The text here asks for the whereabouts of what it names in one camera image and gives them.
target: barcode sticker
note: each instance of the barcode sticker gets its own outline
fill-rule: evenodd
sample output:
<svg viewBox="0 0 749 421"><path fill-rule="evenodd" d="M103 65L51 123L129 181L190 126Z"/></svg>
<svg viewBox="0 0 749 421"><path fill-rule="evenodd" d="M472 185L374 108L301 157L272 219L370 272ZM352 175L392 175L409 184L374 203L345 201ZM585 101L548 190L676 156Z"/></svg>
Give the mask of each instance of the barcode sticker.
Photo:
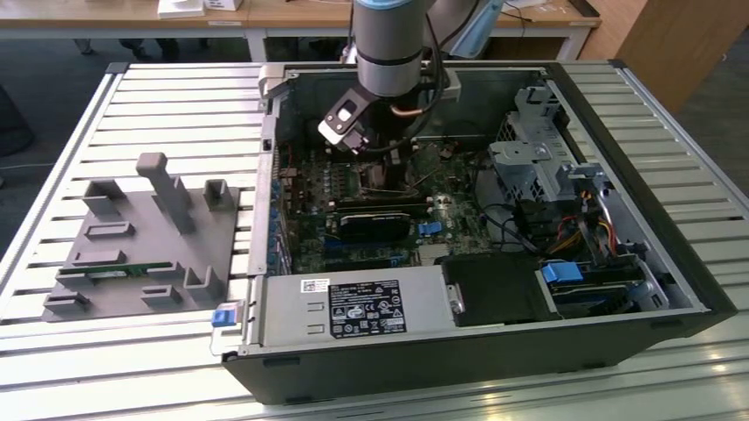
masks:
<svg viewBox="0 0 749 421"><path fill-rule="evenodd" d="M302 292L328 292L330 279L304 279Z"/></svg>

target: blue latch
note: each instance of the blue latch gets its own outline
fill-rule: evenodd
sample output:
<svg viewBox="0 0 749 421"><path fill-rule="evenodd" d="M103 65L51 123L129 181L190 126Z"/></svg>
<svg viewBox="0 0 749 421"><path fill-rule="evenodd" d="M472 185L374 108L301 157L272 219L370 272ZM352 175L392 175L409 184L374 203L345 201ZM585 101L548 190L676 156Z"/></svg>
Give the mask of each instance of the blue latch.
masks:
<svg viewBox="0 0 749 421"><path fill-rule="evenodd" d="M214 327L229 327L237 325L237 310L217 309L214 311L211 325Z"/></svg>
<svg viewBox="0 0 749 421"><path fill-rule="evenodd" d="M547 283L552 282L580 282L584 274L573 261L556 261L541 268L541 274Z"/></svg>

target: floor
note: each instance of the floor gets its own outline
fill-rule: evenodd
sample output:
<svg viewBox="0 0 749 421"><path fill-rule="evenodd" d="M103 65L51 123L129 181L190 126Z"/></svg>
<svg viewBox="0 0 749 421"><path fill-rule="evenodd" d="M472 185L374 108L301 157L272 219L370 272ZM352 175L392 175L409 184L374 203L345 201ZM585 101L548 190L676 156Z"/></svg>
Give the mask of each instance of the floor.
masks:
<svg viewBox="0 0 749 421"><path fill-rule="evenodd" d="M270 48L280 60L296 54L314 60L330 54L336 45L309 49L278 40ZM247 45L241 39L213 39L201 48L197 39L182 39L181 60L186 62L247 61ZM0 84L33 127L37 141L21 153L0 158L0 255L6 253L26 213L33 205L54 162L78 124L114 61L134 61L117 40L95 40L94 55L82 56L70 40L0 40ZM159 58L154 40L145 43ZM749 32L736 42L683 112L680 123L692 133L744 192L749 192ZM34 164L33 167L8 168Z"/></svg>

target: green circuit board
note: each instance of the green circuit board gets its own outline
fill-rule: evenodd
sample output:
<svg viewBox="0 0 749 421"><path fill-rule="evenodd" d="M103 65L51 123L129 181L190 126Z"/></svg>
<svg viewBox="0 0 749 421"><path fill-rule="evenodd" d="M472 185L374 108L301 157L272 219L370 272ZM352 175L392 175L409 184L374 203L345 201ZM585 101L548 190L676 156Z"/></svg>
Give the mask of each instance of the green circuit board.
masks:
<svg viewBox="0 0 749 421"><path fill-rule="evenodd" d="M332 164L321 160L301 165L302 187L297 190L313 196L313 205L290 214L294 273L356 270L369 268L369 263L394 268L421 266L420 247L429 245L445 245L449 254L486 252L492 239L473 203L472 155L476 156L452 153L450 143L440 141L425 145L413 155L406 188L410 194L430 198L430 214L414 218L408 237L388 244L345 244L336 235L340 215L326 211L328 200L334 197L365 196L358 177L368 164ZM433 222L441 223L441 231L420 235L418 225Z"/></svg>

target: white label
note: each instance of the white label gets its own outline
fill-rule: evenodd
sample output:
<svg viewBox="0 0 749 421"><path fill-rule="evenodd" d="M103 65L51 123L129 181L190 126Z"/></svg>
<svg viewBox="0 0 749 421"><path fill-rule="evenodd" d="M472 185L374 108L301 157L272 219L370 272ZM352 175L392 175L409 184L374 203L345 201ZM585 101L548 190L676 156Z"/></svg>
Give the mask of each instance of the white label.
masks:
<svg viewBox="0 0 749 421"><path fill-rule="evenodd" d="M95 274L89 274L90 278L101 279L101 278L127 278L129 274L121 270L114 270L111 272L99 272Z"/></svg>
<svg viewBox="0 0 749 421"><path fill-rule="evenodd" d="M330 279L304 279L302 292L328 292Z"/></svg>
<svg viewBox="0 0 749 421"><path fill-rule="evenodd" d="M242 22L235 22L233 20L210 20L210 26L242 26Z"/></svg>

